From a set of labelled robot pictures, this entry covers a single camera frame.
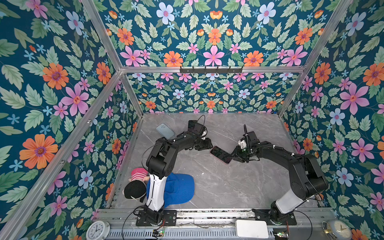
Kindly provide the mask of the pink-edged smartphone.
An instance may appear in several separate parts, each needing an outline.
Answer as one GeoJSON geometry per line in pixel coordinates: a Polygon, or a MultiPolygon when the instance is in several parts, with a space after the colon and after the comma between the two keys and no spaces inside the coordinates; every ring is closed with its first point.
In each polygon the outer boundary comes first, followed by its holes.
{"type": "Polygon", "coordinates": [[[214,146],[211,149],[210,154],[225,164],[229,164],[233,159],[231,154],[227,153],[226,151],[217,146],[214,146]]]}

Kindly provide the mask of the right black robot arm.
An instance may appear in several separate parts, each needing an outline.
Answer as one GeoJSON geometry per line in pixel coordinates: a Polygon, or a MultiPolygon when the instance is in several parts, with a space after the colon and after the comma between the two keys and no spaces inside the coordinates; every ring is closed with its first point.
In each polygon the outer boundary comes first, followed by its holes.
{"type": "Polygon", "coordinates": [[[269,211],[269,219],[274,225],[282,224],[296,208],[329,187],[315,156],[295,154],[268,141],[261,142],[255,132],[247,130],[246,125],[244,132],[231,153],[234,161],[249,163],[266,159],[289,172],[288,191],[271,204],[269,211]]]}

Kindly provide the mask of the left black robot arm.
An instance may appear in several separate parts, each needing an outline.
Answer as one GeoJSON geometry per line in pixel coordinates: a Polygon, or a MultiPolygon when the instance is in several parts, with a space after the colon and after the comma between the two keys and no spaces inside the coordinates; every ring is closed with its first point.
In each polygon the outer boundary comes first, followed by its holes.
{"type": "Polygon", "coordinates": [[[146,161],[150,177],[146,209],[157,213],[165,208],[166,181],[174,169],[178,153],[184,150],[210,150],[213,145],[207,134],[207,127],[197,119],[189,120],[187,129],[172,139],[156,140],[146,161]]]}

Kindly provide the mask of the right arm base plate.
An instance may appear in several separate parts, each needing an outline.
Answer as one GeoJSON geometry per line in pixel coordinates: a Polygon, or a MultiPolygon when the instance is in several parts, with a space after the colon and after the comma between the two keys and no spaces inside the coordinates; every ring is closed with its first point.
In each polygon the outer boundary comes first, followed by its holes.
{"type": "Polygon", "coordinates": [[[256,221],[264,221],[267,223],[267,225],[297,225],[297,221],[293,212],[289,214],[281,214],[278,210],[275,209],[252,209],[252,212],[255,214],[256,221]]]}

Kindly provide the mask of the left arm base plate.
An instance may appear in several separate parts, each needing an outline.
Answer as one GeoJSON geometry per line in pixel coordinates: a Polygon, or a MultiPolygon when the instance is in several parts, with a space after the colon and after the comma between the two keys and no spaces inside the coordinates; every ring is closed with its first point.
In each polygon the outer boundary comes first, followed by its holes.
{"type": "Polygon", "coordinates": [[[177,221],[176,210],[159,210],[152,211],[150,209],[139,211],[136,226],[137,227],[160,227],[175,226],[177,221]]]}

